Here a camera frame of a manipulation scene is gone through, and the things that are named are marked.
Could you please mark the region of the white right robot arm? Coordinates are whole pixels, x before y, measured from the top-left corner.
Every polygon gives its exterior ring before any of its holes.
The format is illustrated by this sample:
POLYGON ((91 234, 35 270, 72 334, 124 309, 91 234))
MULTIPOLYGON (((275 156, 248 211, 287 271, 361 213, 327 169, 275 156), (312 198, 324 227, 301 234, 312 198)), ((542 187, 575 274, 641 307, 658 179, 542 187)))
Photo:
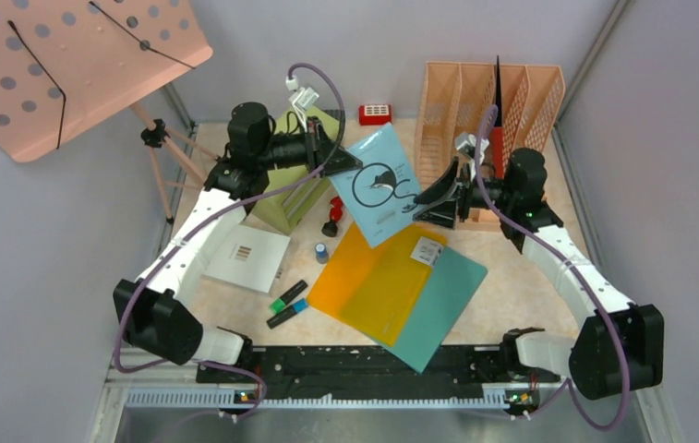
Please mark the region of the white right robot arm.
POLYGON ((575 245, 545 198, 544 156, 515 150, 501 179, 472 174, 453 159, 415 197, 417 222, 453 229, 471 209, 497 209, 504 236, 534 263, 568 306, 579 334, 570 339, 541 328, 512 329, 502 341, 501 373, 523 380, 536 368, 567 377, 589 400, 659 385, 665 321, 654 305, 638 305, 599 272, 575 245))

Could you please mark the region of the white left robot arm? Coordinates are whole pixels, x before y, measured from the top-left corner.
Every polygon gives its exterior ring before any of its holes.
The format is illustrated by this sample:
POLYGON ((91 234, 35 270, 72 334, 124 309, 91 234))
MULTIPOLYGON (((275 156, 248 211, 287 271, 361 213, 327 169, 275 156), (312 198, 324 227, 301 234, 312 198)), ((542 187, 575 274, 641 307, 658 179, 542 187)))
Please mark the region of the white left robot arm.
POLYGON ((121 362, 121 346, 128 343, 156 355, 157 364, 198 361, 218 365, 232 381, 250 376, 254 358, 244 350, 247 337, 203 325, 188 309, 190 296, 233 229, 259 200, 276 194, 268 188, 271 170, 303 165, 308 173, 299 182, 304 184, 362 164, 342 146, 344 109, 333 114, 338 121, 334 136, 316 115, 297 108, 292 111, 298 118, 294 134, 277 132, 275 120, 259 102, 244 102, 233 109, 224 154, 210 170, 193 212, 135 280, 122 280, 114 288, 115 369, 134 372, 134 367, 121 362))

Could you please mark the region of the yellow plastic clip folder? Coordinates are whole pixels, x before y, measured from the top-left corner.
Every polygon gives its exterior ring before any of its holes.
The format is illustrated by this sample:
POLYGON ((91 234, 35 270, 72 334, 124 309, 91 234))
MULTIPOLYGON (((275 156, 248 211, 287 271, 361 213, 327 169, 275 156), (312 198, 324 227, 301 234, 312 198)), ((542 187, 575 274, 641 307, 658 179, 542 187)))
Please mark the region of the yellow plastic clip folder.
POLYGON ((370 247, 352 224, 307 295, 310 306, 392 346, 448 244, 416 224, 370 247))

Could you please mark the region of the light blue hardcover book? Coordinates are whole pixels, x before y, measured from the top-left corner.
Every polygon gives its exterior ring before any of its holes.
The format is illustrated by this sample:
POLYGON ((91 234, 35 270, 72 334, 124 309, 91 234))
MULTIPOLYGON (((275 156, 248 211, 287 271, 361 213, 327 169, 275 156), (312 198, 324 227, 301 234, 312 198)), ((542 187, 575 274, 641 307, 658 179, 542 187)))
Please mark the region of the light blue hardcover book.
POLYGON ((391 124, 347 149, 362 166, 330 177, 368 246, 381 245, 413 223, 421 186, 391 124))

